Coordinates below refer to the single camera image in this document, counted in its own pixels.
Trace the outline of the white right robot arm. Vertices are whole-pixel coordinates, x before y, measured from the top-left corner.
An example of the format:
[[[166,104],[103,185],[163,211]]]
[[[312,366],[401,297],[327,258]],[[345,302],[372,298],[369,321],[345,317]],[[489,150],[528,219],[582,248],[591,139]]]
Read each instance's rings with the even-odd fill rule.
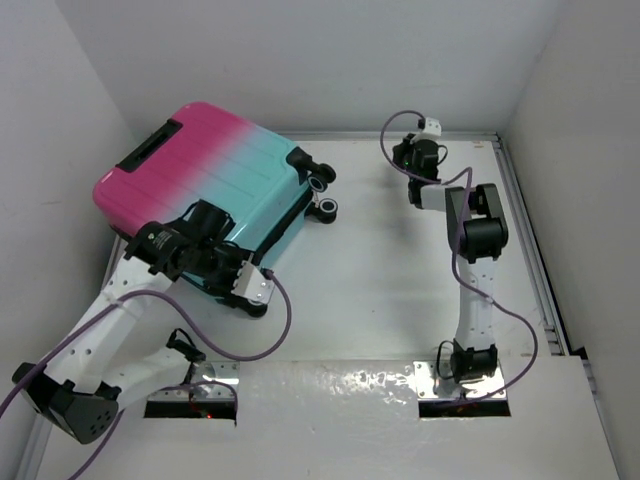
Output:
[[[448,243],[461,283],[459,321],[452,340],[450,373],[445,378],[459,383],[491,377],[497,369],[491,301],[497,261],[509,234],[495,184],[465,190],[440,183],[443,148],[430,138],[409,133],[392,148],[392,161],[409,173],[410,204],[446,217]]]

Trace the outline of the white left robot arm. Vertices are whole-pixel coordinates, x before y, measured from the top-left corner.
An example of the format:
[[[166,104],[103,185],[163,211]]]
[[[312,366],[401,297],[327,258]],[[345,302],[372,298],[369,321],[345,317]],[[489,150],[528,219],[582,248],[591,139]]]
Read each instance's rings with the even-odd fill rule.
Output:
[[[150,221],[129,241],[91,307],[40,365],[24,363],[13,381],[35,410],[81,444],[102,436],[118,412],[190,377],[206,356],[170,338],[152,355],[124,367],[109,365],[152,299],[183,274],[211,276],[224,293],[252,306],[269,303],[274,283],[252,252],[227,243],[231,216],[200,200],[181,217]]]

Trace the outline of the pink suitcase with dark lining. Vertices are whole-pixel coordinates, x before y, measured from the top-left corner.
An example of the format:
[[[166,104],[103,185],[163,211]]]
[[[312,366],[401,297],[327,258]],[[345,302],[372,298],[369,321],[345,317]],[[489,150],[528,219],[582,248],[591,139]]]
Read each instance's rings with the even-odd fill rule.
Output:
[[[96,183],[93,200],[128,245],[144,224],[172,221],[203,199],[231,215],[235,227],[227,239],[251,251],[253,264],[267,272],[306,219],[336,220],[338,205],[326,196],[335,178],[330,165],[314,161],[295,142],[194,102],[109,170]],[[209,296],[252,317],[268,308]]]

